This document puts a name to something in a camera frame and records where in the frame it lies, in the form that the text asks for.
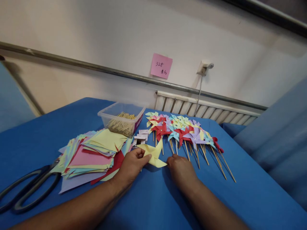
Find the radiator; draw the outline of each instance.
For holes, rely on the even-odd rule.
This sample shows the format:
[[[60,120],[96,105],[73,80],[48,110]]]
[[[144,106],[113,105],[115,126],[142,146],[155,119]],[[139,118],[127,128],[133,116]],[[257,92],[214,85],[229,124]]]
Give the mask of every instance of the radiator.
[[[194,117],[197,99],[162,91],[156,91],[156,93],[156,110],[182,115],[187,114],[188,116]],[[260,115],[260,112],[251,111],[248,107],[247,109],[239,109],[232,106],[199,100],[195,117],[211,119],[219,124],[227,122],[247,126]]]

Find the human hand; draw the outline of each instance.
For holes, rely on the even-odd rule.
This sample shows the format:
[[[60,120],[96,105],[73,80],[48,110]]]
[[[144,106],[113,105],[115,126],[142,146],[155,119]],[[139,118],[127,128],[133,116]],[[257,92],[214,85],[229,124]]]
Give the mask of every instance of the human hand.
[[[201,184],[191,162],[186,158],[173,154],[167,158],[167,166],[173,181],[184,194],[189,194],[197,185]]]
[[[113,181],[125,188],[129,187],[151,158],[151,154],[143,157],[144,153],[145,150],[140,148],[127,153]]]

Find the black scissors handle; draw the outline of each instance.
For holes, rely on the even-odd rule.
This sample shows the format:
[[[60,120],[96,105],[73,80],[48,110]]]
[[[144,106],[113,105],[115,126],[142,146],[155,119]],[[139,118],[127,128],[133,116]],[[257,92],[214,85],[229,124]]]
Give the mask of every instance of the black scissors handle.
[[[15,214],[22,214],[24,212],[29,211],[30,209],[34,208],[36,205],[38,205],[46,196],[49,195],[49,193],[55,188],[57,183],[59,182],[61,178],[61,174],[58,172],[49,173],[50,172],[50,165],[46,165],[40,169],[37,169],[33,172],[28,173],[27,175],[23,176],[22,178],[18,179],[14,183],[12,183],[9,187],[4,189],[0,193],[0,201],[1,199],[9,193],[14,187],[16,187],[18,184],[26,180],[27,178],[37,175],[34,179],[32,179],[9,203],[6,205],[0,207],[0,213],[3,213],[10,208],[12,208],[12,212]],[[32,202],[31,204],[28,204],[26,206],[22,206],[23,203],[51,176],[55,174],[55,180],[53,184],[50,186],[50,188],[37,200]]]

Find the plastic container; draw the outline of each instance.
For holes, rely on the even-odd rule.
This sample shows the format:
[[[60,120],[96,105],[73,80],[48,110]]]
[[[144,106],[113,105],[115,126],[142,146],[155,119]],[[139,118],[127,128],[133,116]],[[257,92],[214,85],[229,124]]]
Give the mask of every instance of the plastic container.
[[[102,118],[105,128],[108,128],[111,132],[132,138],[141,123],[144,111],[145,107],[116,102],[99,111],[98,116]],[[128,113],[129,115],[133,114],[135,118],[132,120],[118,117],[122,112]]]

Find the white wall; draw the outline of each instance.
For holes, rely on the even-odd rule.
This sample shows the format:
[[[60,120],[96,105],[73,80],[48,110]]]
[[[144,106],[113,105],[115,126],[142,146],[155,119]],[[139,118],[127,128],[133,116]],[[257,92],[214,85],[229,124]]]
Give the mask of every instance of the white wall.
[[[202,90],[264,106],[307,73],[306,39],[213,0],[2,0],[0,41],[144,76],[160,53],[173,58],[168,81],[193,88],[207,59],[215,66]],[[136,101],[139,91],[152,107],[159,88],[0,54],[45,112],[85,96]]]

